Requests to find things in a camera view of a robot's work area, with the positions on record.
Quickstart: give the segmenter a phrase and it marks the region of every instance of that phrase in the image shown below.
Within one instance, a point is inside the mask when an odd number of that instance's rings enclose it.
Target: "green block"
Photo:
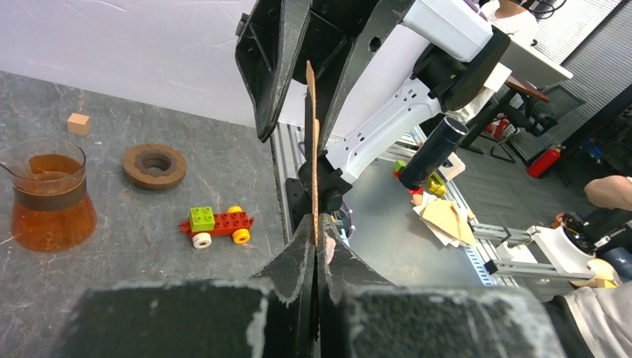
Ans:
[[[215,217],[211,207],[192,207],[189,211],[191,231],[211,231],[215,227]]]
[[[406,162],[403,160],[398,160],[395,162],[395,164],[393,164],[393,170],[396,173],[401,173],[402,170],[404,170],[404,168],[406,167]]]

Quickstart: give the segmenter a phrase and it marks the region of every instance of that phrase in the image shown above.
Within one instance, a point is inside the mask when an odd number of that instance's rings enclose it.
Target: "roll of brown tape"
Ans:
[[[180,152],[163,144],[142,144],[123,157],[125,177],[143,189],[160,190],[176,186],[186,174],[186,160]]]

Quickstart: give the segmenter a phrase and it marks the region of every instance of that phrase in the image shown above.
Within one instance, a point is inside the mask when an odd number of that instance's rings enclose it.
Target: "toy car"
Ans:
[[[213,214],[211,207],[193,207],[189,220],[180,223],[180,232],[186,233],[195,248],[207,248],[212,236],[232,236],[235,244],[250,240],[250,227],[255,218],[249,218],[240,207],[230,207],[226,213]]]

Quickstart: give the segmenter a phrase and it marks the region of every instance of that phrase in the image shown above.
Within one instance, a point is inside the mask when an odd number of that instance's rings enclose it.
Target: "white backdrop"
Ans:
[[[2,0],[0,70],[253,126],[236,24],[255,0]],[[401,84],[425,40],[398,26],[345,104],[344,135]],[[302,124],[293,83],[281,120]]]

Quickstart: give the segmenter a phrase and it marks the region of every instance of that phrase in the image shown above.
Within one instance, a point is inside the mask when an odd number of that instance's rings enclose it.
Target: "thin wooden stick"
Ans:
[[[305,75],[307,89],[312,99],[312,215],[314,217],[314,245],[318,246],[318,176],[316,169],[320,122],[316,119],[316,77],[309,61],[307,61]]]

